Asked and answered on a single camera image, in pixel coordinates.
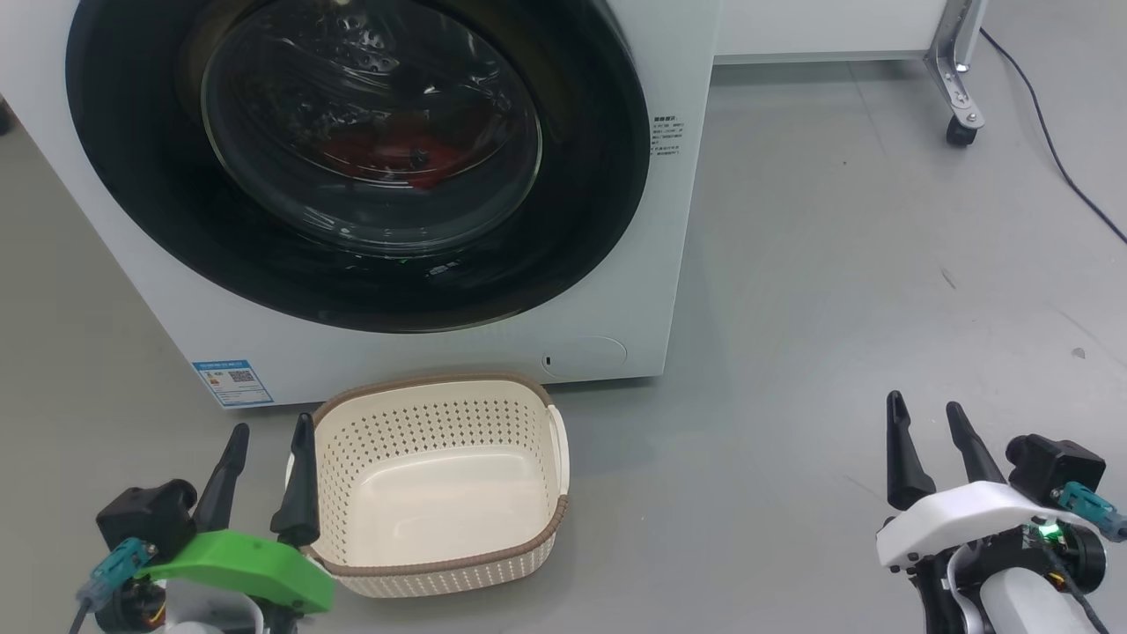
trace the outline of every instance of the white cabinet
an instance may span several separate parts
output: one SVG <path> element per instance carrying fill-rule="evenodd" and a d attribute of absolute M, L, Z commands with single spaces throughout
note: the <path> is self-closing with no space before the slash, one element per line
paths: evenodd
<path fill-rule="evenodd" d="M 931 46 L 946 0 L 726 0 L 724 61 L 917 57 Z M 735 56 L 765 55 L 761 60 Z"/>

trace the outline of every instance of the green led light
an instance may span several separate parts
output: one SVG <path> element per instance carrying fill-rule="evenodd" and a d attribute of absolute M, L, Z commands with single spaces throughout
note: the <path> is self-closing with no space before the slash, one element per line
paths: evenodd
<path fill-rule="evenodd" d="M 1041 537 L 1044 537 L 1045 539 L 1056 539 L 1057 537 L 1061 536 L 1061 527 L 1055 524 L 1047 524 L 1045 526 L 1039 526 L 1037 527 L 1037 530 L 1040 532 Z"/>

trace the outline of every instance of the perforated basket wall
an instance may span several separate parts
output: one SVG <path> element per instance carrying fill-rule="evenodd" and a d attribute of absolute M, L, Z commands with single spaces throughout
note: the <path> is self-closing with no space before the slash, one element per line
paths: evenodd
<path fill-rule="evenodd" d="M 321 538 L 308 554 L 354 592 L 399 598 L 485 588 L 531 574 L 551 553 L 567 510 L 569 465 L 562 420 L 539 384 L 482 375 L 358 389 L 325 403 L 313 425 Z M 459 560 L 349 565 L 355 479 L 380 461 L 467 446 L 518 447 L 535 457 L 550 518 L 543 530 L 524 544 Z"/>

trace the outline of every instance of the green plastic part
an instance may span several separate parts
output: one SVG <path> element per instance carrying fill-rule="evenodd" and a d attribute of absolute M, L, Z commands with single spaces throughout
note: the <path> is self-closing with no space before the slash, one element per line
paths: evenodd
<path fill-rule="evenodd" d="M 332 609 L 336 590 L 332 578 L 292 546 L 233 530 L 196 535 L 175 560 L 137 577 L 187 579 L 303 614 Z"/>

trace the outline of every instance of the black cable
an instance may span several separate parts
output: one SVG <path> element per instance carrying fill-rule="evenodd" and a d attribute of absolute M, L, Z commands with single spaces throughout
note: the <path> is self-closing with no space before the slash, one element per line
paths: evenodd
<path fill-rule="evenodd" d="M 1119 235 L 1119 239 L 1122 240 L 1124 243 L 1127 243 L 1127 235 L 1125 235 L 1124 232 L 1119 229 L 1119 226 L 1117 226 L 1116 223 L 1112 222 L 1110 217 L 1108 217 L 1108 214 L 1103 213 L 1103 209 L 1100 208 L 1098 204 L 1092 202 L 1092 198 L 1088 197 L 1088 194 L 1082 191 L 1080 187 L 1076 186 L 1076 182 L 1072 179 L 1072 176 L 1068 175 L 1068 170 L 1066 170 L 1064 168 L 1064 163 L 1061 162 L 1061 157 L 1057 155 L 1056 153 L 1056 145 L 1053 144 L 1053 136 L 1049 135 L 1049 128 L 1047 125 L 1045 125 L 1045 115 L 1041 114 L 1041 102 L 1037 98 L 1037 91 L 1033 90 L 1033 84 L 1029 82 L 1029 78 L 1026 77 L 1026 72 L 1021 70 L 1020 65 L 1018 65 L 1018 61 L 1014 60 L 1013 55 L 1006 52 L 1006 50 L 1003 48 L 1002 45 L 999 44 L 996 39 L 991 37 L 991 34 L 986 33 L 985 28 L 980 28 L 978 29 L 978 32 L 983 34 L 983 37 L 986 38 L 986 42 L 991 43 L 991 46 L 996 48 L 997 52 L 1001 53 L 1003 57 L 1005 57 L 1006 60 L 1010 61 L 1011 64 L 1013 64 L 1013 70 L 1018 71 L 1018 74 L 1021 75 L 1021 80 L 1026 82 L 1026 88 L 1029 88 L 1029 96 L 1033 98 L 1033 107 L 1037 108 L 1037 119 L 1040 120 L 1041 132 L 1045 133 L 1045 142 L 1048 143 L 1049 151 L 1053 152 L 1053 160 L 1056 161 L 1057 169 L 1061 170 L 1061 176 L 1064 176 L 1064 181 L 1067 182 L 1070 187 L 1072 187 L 1073 191 L 1076 191 L 1076 195 L 1080 196 L 1080 199 L 1084 200 L 1084 203 L 1089 207 L 1091 207 L 1092 211 L 1095 212 L 1095 215 L 1100 216 L 1100 220 L 1102 220 L 1104 224 L 1107 224 L 1112 231 L 1115 231 L 1116 235 Z"/>
<path fill-rule="evenodd" d="M 1100 634 L 1110 634 L 1110 632 L 1108 632 L 1108 626 L 1103 625 L 1100 617 L 1095 615 L 1095 609 L 1092 608 L 1092 604 L 1088 602 L 1088 598 L 1084 597 L 1084 593 L 1076 587 L 1076 582 L 1072 580 L 1072 575 L 1068 574 L 1067 569 L 1065 569 L 1064 562 L 1061 561 L 1061 556 L 1054 553 L 1053 547 L 1047 544 L 1042 546 L 1042 550 L 1045 551 L 1045 554 L 1048 555 L 1049 562 L 1053 564 L 1054 572 L 1064 579 L 1064 587 L 1068 589 L 1068 593 L 1072 595 L 1073 599 L 1076 599 L 1080 607 L 1084 608 L 1084 614 L 1088 615 L 1088 620 L 1092 622 L 1092 627 L 1095 627 L 1095 631 Z"/>
<path fill-rule="evenodd" d="M 74 623 L 71 624 L 68 634 L 78 634 L 78 631 L 82 628 L 82 622 L 86 620 L 88 611 L 90 611 L 90 599 L 82 599 L 82 602 L 78 605 L 78 614 L 74 615 Z"/>

